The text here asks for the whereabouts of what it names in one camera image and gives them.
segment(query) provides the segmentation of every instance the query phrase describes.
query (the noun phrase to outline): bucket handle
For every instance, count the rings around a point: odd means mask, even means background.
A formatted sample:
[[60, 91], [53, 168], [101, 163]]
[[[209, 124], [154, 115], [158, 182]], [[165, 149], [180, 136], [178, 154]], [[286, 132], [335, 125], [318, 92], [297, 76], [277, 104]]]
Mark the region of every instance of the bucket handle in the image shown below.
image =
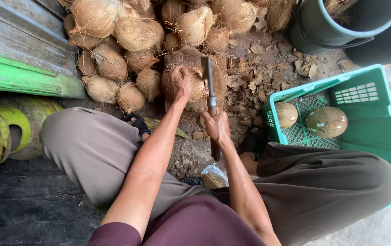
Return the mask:
[[297, 21], [297, 24], [299, 25], [299, 30], [300, 30], [300, 35], [302, 36], [302, 40], [304, 42], [307, 42], [307, 43], [311, 43], [315, 46], [318, 46], [318, 47], [321, 47], [321, 48], [325, 48], [325, 49], [347, 49], [347, 48], [352, 48], [352, 47], [355, 47], [355, 46], [358, 46], [358, 45], [362, 45], [362, 44], [365, 44], [367, 42], [370, 42], [372, 41], [373, 39], [375, 39], [374, 37], [369, 37], [369, 38], [362, 38], [362, 39], [359, 39], [357, 42], [354, 42], [354, 43], [347, 43], [345, 45], [339, 45], [339, 46], [332, 46], [332, 45], [326, 45], [326, 44], [322, 44], [322, 43], [319, 43], [313, 39], [310, 39], [310, 38], [307, 38], [306, 37], [306, 34], [305, 34], [305, 30], [303, 29], [303, 23], [302, 23], [302, 19], [300, 19], [300, 16], [299, 16], [299, 9], [302, 5], [302, 2], [303, 0], [299, 0], [299, 2], [297, 3], [297, 7], [296, 7], [296, 10], [294, 11], [294, 17]]

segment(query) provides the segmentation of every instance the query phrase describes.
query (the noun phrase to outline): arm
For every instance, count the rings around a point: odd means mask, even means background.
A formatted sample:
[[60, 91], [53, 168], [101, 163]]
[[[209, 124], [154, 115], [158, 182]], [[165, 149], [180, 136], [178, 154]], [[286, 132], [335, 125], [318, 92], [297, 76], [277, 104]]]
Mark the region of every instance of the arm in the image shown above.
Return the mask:
[[169, 79], [176, 88], [174, 102], [139, 149], [120, 193], [101, 221], [101, 225], [111, 222], [129, 224], [141, 238], [144, 237], [154, 200], [171, 158], [180, 116], [192, 92], [187, 68], [177, 66]]
[[224, 155], [227, 177], [229, 179], [230, 206], [269, 246], [280, 246], [269, 213], [261, 195], [247, 173], [235, 146], [230, 139], [229, 120], [224, 111], [217, 110], [211, 117], [206, 109], [202, 116], [211, 139], [218, 143]]

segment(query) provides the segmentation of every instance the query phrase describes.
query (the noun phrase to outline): leg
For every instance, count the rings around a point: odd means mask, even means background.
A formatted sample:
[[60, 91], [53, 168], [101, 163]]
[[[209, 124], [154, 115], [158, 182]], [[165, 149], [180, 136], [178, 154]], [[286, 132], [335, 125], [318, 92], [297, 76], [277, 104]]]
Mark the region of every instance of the leg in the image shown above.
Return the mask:
[[[268, 149], [254, 182], [283, 246], [303, 245], [391, 204], [391, 165], [375, 155], [275, 143]], [[216, 191], [228, 199], [226, 189]]]
[[[83, 108], [49, 116], [42, 126], [40, 141], [44, 156], [54, 161], [101, 210], [108, 209], [118, 195], [143, 143], [137, 128], [111, 115]], [[207, 193], [201, 186], [180, 183], [166, 173], [150, 219], [187, 196]]]

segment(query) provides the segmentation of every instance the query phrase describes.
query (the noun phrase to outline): hand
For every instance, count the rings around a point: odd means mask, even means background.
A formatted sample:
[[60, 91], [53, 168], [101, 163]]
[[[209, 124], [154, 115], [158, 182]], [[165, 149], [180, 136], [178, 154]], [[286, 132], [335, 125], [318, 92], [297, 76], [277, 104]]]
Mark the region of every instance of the hand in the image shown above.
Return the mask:
[[174, 96], [174, 100], [184, 98], [187, 103], [192, 94], [188, 69], [185, 66], [176, 66], [170, 73], [168, 81], [171, 84], [171, 93]]
[[200, 114], [205, 120], [206, 131], [219, 146], [230, 140], [229, 118], [225, 111], [217, 108], [217, 115], [211, 117], [205, 108], [201, 108]]

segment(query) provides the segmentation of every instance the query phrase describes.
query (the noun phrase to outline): man's right hand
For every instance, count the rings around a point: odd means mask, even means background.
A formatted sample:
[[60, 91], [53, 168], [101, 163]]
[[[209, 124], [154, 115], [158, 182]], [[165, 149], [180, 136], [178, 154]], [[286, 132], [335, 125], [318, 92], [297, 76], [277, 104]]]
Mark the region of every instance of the man's right hand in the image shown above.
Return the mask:
[[209, 136], [211, 136], [212, 140], [214, 140], [219, 146], [227, 141], [231, 141], [229, 119], [225, 111], [217, 108], [217, 115], [211, 117], [205, 108], [201, 108], [200, 114], [205, 120], [206, 131]]

